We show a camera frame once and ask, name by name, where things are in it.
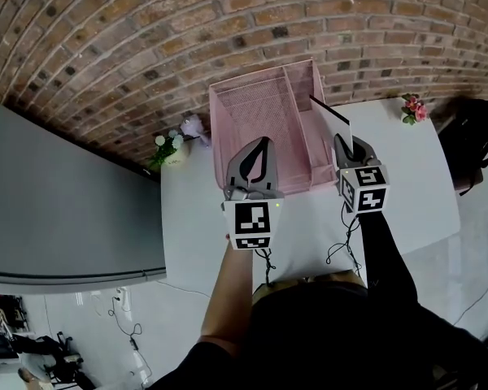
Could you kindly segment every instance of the electrical cord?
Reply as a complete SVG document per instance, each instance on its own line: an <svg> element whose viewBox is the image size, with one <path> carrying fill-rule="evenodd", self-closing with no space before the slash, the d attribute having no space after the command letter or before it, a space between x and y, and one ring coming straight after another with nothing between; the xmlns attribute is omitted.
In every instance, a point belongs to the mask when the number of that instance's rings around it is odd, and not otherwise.
<svg viewBox="0 0 488 390"><path fill-rule="evenodd" d="M177 286L172 286L171 284L168 284L168 283L159 282L158 280L156 280L156 283L162 284L164 286L168 286L169 288L172 288L172 289L181 290L182 292L194 293L196 295L203 295L203 296L207 297L208 299L211 298L211 296L207 295L206 293L196 292L194 290L187 290L187 289L178 288Z"/></svg>
<svg viewBox="0 0 488 390"><path fill-rule="evenodd" d="M144 390L145 383L148 382L148 379L154 374L154 372L150 368L150 365L148 364L146 359L143 357L143 354L141 354L141 352L139 351L139 347L137 346L137 342L133 338L136 335L142 335L143 327L140 323L134 323L132 332L130 332L130 333L126 332L121 327L120 321L117 318L117 313L115 312L115 301L120 301L120 299L118 297L112 297L112 309L108 310L107 313L108 313L108 316L114 317L115 323L117 324L117 327L120 329L121 332L123 332L130 339L130 345L132 345L133 350L139 354L139 357L141 357L141 359L145 362L146 368L148 368L148 371L150 372L150 374L141 383L141 390Z"/></svg>
<svg viewBox="0 0 488 390"><path fill-rule="evenodd" d="M46 317L47 317L47 326L49 327L49 333L50 337L54 339L54 336L52 335L52 330L50 329L50 322L49 322L49 311L47 310L47 297L46 295L43 295L43 300L46 303Z"/></svg>
<svg viewBox="0 0 488 390"><path fill-rule="evenodd" d="M358 219L358 217L356 216L352 219L351 223L349 225L347 225L343 219L343 211L344 210L345 210L345 202L343 202L342 215L341 216L342 216L342 224L347 228L346 241L345 241L345 243L336 243L336 244L331 245L327 249L327 258L325 259L325 262L327 264L331 264L331 257L334 256L341 249L345 248L347 253L349 254L349 256L352 259L352 262L353 262L354 267L355 267L356 275L361 279L361 274L359 273L359 271L362 269L362 265L358 263L358 260L356 260L356 256L352 252L352 248L350 245L351 235L354 231L356 231L359 228L359 221L358 221L358 225L356 225L356 227L353 228L354 223Z"/></svg>
<svg viewBox="0 0 488 390"><path fill-rule="evenodd" d="M255 254L261 258L263 258L266 261L266 285L269 287L271 284L269 283L269 272L271 269L276 270L277 267L271 264L270 256L271 256L271 249L261 249L264 254L260 254L257 249L255 249Z"/></svg>
<svg viewBox="0 0 488 390"><path fill-rule="evenodd" d="M125 290L126 290L126 291L127 291L127 293L129 294L129 302L132 302L132 289L125 288ZM121 293L121 289L120 289L120 288L117 288L117 289L116 289L116 291L117 291L118 293ZM121 308L121 310L123 310L123 312L125 312L126 314L127 314L128 312L131 312L131 310L124 310L122 305L120 305L120 308Z"/></svg>
<svg viewBox="0 0 488 390"><path fill-rule="evenodd" d="M457 323L464 317L464 315L471 310L479 301L482 300L482 298L488 293L488 287L486 288L485 292L477 299L472 305L470 305L462 314L457 318L457 320L453 323L453 325L457 325Z"/></svg>

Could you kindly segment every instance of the white flower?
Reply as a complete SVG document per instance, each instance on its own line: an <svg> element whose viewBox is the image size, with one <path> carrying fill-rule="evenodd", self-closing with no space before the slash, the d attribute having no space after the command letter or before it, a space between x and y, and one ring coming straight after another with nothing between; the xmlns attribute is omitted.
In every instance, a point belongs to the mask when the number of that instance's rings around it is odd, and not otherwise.
<svg viewBox="0 0 488 390"><path fill-rule="evenodd" d="M164 139L164 137L163 137L163 136L157 136L157 137L155 138L155 144L156 144L157 146L162 146L162 145L164 145L164 142L165 142L165 141L166 141L166 140Z"/></svg>
<svg viewBox="0 0 488 390"><path fill-rule="evenodd" d="M182 136L180 134L177 134L174 138L173 138L173 142L172 142L172 146L175 150L178 150L182 143L183 143L184 139L182 138Z"/></svg>

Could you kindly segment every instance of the pink mesh tray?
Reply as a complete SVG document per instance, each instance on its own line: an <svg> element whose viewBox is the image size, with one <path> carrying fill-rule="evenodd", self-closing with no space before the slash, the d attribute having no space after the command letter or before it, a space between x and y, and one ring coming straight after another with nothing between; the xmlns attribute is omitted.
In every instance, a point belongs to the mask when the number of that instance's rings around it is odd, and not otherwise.
<svg viewBox="0 0 488 390"><path fill-rule="evenodd" d="M275 144L279 190L285 195L336 184L330 141L320 131L322 120L309 95L324 101L320 74L311 60L210 86L213 155L221 189L232 157L262 136Z"/></svg>

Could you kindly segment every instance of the black sleeve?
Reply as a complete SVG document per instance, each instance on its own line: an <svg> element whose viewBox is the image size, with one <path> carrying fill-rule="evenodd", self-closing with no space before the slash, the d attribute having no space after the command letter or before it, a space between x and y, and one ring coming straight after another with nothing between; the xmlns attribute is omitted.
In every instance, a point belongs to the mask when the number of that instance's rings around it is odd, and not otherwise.
<svg viewBox="0 0 488 390"><path fill-rule="evenodd" d="M227 386L233 373L234 360L219 345L200 342L188 353L185 360L171 373L154 383L150 390L166 388L193 388L199 384Z"/></svg>
<svg viewBox="0 0 488 390"><path fill-rule="evenodd" d="M359 214L358 220L364 241L369 301L416 307L416 285L385 217L378 211Z"/></svg>

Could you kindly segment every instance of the white table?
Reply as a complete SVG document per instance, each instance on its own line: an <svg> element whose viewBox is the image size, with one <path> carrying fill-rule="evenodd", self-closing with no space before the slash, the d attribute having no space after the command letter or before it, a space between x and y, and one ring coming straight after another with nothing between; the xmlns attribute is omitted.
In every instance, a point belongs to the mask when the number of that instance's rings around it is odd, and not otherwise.
<svg viewBox="0 0 488 390"><path fill-rule="evenodd" d="M351 121L387 166L390 193L384 215L400 253L425 247L460 230L455 191L434 126L401 123L401 100L334 107ZM211 294L226 246L224 200L216 184L212 151L194 141L187 162L162 170L164 254L168 281ZM291 279L352 268L345 252L325 263L328 248L346 238L340 220L343 200L336 187L288 196L272 244L270 279ZM346 223L351 217L346 215ZM351 248L364 262L360 229ZM254 261L254 284L264 282L265 262Z"/></svg>

